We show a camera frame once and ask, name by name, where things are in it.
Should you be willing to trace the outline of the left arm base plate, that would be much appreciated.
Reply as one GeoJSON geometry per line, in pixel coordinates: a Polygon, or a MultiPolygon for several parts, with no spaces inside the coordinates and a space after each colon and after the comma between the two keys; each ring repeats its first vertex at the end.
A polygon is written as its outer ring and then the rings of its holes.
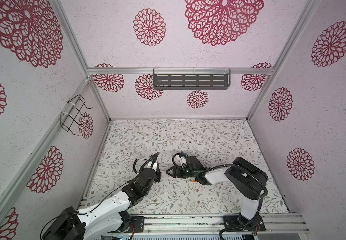
{"type": "Polygon", "coordinates": [[[126,230],[126,233],[143,233],[144,232],[145,217],[136,216],[131,217],[130,224],[126,230]]]}

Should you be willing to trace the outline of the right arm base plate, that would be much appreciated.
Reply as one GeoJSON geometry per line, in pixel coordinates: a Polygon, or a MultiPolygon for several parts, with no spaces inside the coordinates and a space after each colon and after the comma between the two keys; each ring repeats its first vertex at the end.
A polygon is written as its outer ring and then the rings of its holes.
{"type": "Polygon", "coordinates": [[[223,216],[224,226],[227,232],[264,232],[266,227],[264,225],[262,216],[258,215],[251,220],[247,220],[240,215],[223,216]]]}

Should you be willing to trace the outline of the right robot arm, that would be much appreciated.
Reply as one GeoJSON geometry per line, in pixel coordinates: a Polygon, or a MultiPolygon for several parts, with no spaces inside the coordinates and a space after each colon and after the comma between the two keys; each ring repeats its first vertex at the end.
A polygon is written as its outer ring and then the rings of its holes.
{"type": "Polygon", "coordinates": [[[268,195],[267,174],[247,160],[237,157],[233,163],[205,167],[195,156],[178,153],[172,157],[173,166],[166,170],[172,178],[194,179],[204,186],[230,182],[243,195],[239,217],[243,223],[253,221],[260,214],[264,198],[268,195]]]}

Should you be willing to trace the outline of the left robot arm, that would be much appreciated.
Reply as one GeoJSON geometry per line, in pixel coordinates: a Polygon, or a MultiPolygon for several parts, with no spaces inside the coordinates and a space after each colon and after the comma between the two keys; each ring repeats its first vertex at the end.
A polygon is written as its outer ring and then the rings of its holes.
{"type": "Polygon", "coordinates": [[[160,164],[148,163],[122,189],[99,204],[84,209],[64,209],[42,229],[41,240],[91,240],[102,234],[126,231],[131,225],[128,209],[149,194],[154,182],[161,179],[160,164]]]}

